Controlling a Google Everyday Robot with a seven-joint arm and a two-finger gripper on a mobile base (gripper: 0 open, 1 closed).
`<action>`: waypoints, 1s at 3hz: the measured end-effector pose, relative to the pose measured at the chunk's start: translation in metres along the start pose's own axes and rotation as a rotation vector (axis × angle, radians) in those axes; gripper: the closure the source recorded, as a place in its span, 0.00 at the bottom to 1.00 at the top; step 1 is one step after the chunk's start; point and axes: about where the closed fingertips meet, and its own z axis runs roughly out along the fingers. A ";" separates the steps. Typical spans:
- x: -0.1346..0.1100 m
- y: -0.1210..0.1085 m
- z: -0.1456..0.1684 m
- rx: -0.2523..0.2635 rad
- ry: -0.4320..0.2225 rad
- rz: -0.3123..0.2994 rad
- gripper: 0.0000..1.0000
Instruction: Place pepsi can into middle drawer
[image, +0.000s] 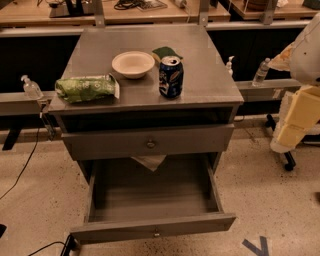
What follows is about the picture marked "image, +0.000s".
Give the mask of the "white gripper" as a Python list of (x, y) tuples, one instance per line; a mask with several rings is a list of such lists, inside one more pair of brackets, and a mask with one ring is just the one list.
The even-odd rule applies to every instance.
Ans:
[(303, 86), (296, 93), (287, 92), (280, 105), (279, 121), (272, 140), (282, 146), (295, 148), (307, 130), (314, 127), (319, 120), (319, 87)]

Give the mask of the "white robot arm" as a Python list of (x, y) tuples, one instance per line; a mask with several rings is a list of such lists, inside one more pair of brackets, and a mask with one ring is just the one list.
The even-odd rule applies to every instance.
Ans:
[(317, 13), (303, 31), (269, 67), (289, 71), (302, 84), (295, 93), (282, 98), (279, 121), (273, 132), (270, 148), (277, 153), (294, 149), (320, 121), (320, 14)]

